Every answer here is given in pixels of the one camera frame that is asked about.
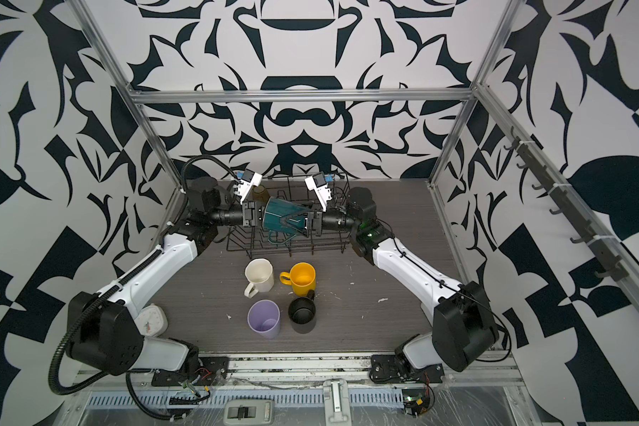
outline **plastic wrap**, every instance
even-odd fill
[[[506,426],[515,424],[510,402],[502,387],[455,387],[452,386],[453,384],[454,377],[446,376],[443,384],[432,390],[435,402],[430,410],[417,418],[403,413],[401,399],[397,399],[399,390],[386,389],[392,392],[392,396],[384,397],[382,387],[353,386],[350,388],[352,424],[373,426]],[[186,419],[178,423],[185,426],[222,425],[223,406],[227,400],[254,397],[275,400],[273,425],[323,426],[326,423],[324,399],[321,384],[319,388],[317,385],[317,383],[308,383],[296,388],[261,387],[246,380],[229,380],[224,387],[210,387],[212,393],[208,403],[194,408]],[[142,389],[137,389],[137,393],[141,395]],[[166,422],[155,421],[132,405],[122,408],[88,405],[80,424],[81,426],[165,426]]]

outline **table surface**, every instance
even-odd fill
[[[412,253],[459,278],[424,181],[353,181],[351,186],[372,191],[377,216]],[[212,244],[152,298],[168,317],[162,337],[191,342],[206,352],[347,352],[393,350],[409,337],[430,331],[420,301],[394,277],[359,258],[350,245],[344,253],[264,257],[273,264],[275,284],[270,292],[247,299],[248,256],[226,251],[225,243]],[[298,262],[308,262],[317,271],[317,325],[305,335],[291,328],[287,309],[296,296],[279,281],[279,273]],[[273,340],[258,336],[247,324],[248,309],[263,299],[281,310],[281,333]]]

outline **white mug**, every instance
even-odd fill
[[[248,263],[244,271],[248,286],[244,290],[244,296],[251,298],[258,292],[266,293],[274,285],[273,264],[267,259],[253,259]]]

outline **black and white patterned wall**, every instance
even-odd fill
[[[94,0],[136,89],[468,87],[506,0]]]
[[[528,0],[490,87],[639,260],[639,1]],[[481,106],[438,188],[545,424],[639,424],[639,314]]]
[[[135,89],[468,87],[506,0],[88,2]],[[459,102],[149,106],[180,163],[264,175],[428,177]],[[201,162],[207,173],[223,175]]]
[[[68,6],[0,0],[0,425],[54,418],[66,304],[145,255],[173,190]]]
[[[178,170],[212,154],[265,176],[339,171],[368,179],[427,178],[460,101],[255,102],[146,106]],[[227,173],[210,161],[206,173]]]

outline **mug handle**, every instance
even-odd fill
[[[256,288],[256,285],[254,283],[248,283],[246,289],[244,290],[244,296],[248,297],[249,299],[253,296],[255,296],[256,294],[258,294],[258,289]]]
[[[289,272],[282,272],[279,274],[279,281],[281,284],[291,285],[291,274]]]

